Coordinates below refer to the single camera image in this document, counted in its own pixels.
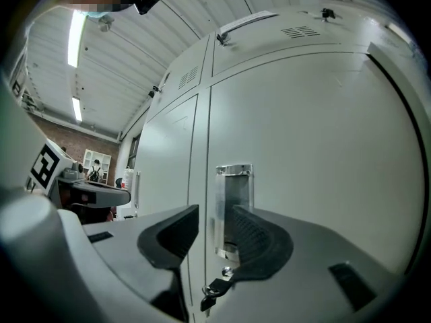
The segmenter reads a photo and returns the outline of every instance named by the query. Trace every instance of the white corrugated ceiling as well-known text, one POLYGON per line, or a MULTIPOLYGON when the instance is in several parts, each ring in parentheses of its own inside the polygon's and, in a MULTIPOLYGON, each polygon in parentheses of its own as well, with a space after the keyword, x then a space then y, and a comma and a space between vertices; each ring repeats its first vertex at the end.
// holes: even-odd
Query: white corrugated ceiling
POLYGON ((79 65, 68 77, 67 43, 72 11, 54 9, 32 26, 28 71, 45 114, 75 124, 71 97, 81 99, 82 127, 115 136, 158 85, 169 64, 204 35, 274 7, 318 0, 162 0, 147 14, 132 7, 112 13, 108 32, 88 18, 79 65))

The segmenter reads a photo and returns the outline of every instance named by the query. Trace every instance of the vent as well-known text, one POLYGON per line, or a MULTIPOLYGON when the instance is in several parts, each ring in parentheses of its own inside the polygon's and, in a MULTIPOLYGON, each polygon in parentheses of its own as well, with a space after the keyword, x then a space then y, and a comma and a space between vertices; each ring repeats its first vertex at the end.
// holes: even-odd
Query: vent
POLYGON ((183 77, 180 80, 180 85, 178 86, 178 89, 183 88, 183 86, 190 81, 194 80, 196 78, 197 70, 199 67, 193 68, 191 71, 189 71, 187 74, 184 74, 183 77))
POLYGON ((307 37, 307 36, 320 36, 318 32, 315 32, 313 29, 308 26, 298 26, 297 28, 288 28, 284 29, 283 32, 286 36, 290 38, 299 38, 299 37, 307 37))

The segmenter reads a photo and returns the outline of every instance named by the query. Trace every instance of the key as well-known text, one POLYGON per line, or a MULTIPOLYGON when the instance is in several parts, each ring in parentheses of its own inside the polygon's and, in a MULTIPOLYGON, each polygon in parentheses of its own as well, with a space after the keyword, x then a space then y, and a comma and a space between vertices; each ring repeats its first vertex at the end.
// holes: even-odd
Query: key
POLYGON ((209 309, 216 304, 217 299, 206 295, 201 301, 201 311, 205 311, 205 315, 209 316, 209 309))

